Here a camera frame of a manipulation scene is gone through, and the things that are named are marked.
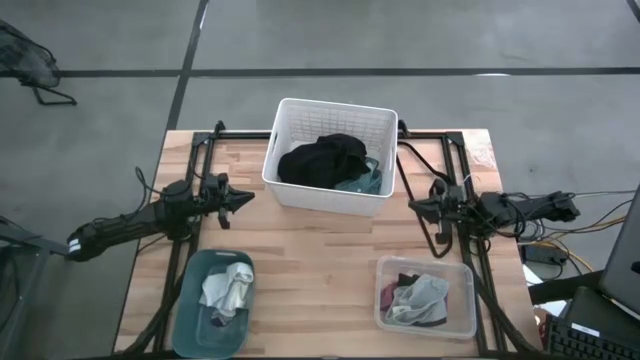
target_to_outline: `gray concrete floor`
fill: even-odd
[[[65,70],[180,69],[198,0],[7,0],[0,18]],[[623,0],[225,0],[209,4],[194,68],[640,66]],[[635,189],[637,76],[191,79],[178,129],[267,129],[284,97],[395,109],[413,128],[488,128],[506,190]],[[0,214],[64,241],[135,207],[152,177],[176,78],[63,79],[77,107],[37,105],[0,79]],[[627,197],[576,200],[576,226]],[[567,240],[595,268],[617,229]],[[108,354],[134,244],[82,264],[52,258],[24,358]],[[542,276],[555,268],[537,266]],[[574,275],[566,268],[564,276]]]

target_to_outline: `keyboard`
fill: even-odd
[[[550,355],[574,359],[640,360],[640,344],[615,339],[552,315],[547,315],[544,343]]]

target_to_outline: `computer monitor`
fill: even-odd
[[[640,314],[640,187],[600,279],[608,296]]]

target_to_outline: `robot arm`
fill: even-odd
[[[67,258],[87,261],[102,254],[108,247],[164,233],[169,240],[182,240],[191,235],[194,217],[218,213],[223,229],[229,228],[227,213],[235,213],[255,196],[229,186],[227,174],[208,174],[201,194],[194,196],[185,180],[176,181],[162,191],[160,199],[145,207],[112,219],[101,219],[80,226],[67,243]]]

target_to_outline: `teal cloth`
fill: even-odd
[[[380,194],[380,186],[382,185],[382,173],[378,170],[378,160],[367,157],[365,164],[371,171],[360,175],[357,180],[345,180],[338,183],[335,190],[357,192],[363,194],[378,195]]]

